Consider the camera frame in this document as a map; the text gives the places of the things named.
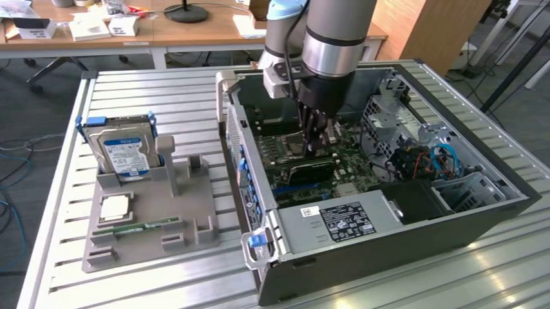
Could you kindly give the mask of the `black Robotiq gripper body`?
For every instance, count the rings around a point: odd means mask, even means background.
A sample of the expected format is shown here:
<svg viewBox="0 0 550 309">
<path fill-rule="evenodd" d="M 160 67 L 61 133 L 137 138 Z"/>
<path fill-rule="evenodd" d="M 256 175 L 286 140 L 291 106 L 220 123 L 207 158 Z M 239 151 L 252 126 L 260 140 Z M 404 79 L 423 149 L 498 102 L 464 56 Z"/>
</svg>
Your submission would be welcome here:
<svg viewBox="0 0 550 309">
<path fill-rule="evenodd" d="M 299 84 L 298 99 L 308 108 L 334 118 L 344 104 L 352 81 L 352 74 L 336 78 L 322 75 L 304 78 Z"/>
</svg>

